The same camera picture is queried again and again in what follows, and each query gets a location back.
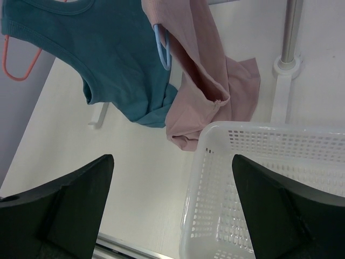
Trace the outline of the teal tank top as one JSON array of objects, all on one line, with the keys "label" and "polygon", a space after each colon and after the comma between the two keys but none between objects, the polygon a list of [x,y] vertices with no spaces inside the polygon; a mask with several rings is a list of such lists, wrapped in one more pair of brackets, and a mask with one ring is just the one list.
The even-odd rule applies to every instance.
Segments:
[{"label": "teal tank top", "polygon": [[140,1],[4,1],[2,34],[73,67],[88,104],[112,103],[131,122],[165,126],[177,89]]}]

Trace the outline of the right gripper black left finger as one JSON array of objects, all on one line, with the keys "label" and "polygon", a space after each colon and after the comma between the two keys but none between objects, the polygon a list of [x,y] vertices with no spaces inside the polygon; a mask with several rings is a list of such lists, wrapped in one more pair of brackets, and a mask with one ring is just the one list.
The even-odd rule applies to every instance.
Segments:
[{"label": "right gripper black left finger", "polygon": [[113,156],[1,199],[1,258],[91,258]]}]

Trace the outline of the coral pink wire hanger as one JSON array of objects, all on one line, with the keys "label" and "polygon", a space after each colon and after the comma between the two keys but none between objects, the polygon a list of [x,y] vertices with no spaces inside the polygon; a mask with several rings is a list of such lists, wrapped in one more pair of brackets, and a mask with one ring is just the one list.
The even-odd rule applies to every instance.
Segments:
[{"label": "coral pink wire hanger", "polygon": [[1,35],[1,69],[13,81],[25,81],[39,67],[50,69],[55,57],[31,43]]}]

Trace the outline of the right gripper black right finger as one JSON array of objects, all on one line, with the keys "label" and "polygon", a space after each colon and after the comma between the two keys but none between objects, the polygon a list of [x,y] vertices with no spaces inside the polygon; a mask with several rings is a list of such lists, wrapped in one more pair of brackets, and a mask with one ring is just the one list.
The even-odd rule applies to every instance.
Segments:
[{"label": "right gripper black right finger", "polygon": [[344,258],[344,198],[236,154],[232,171],[256,258]]}]

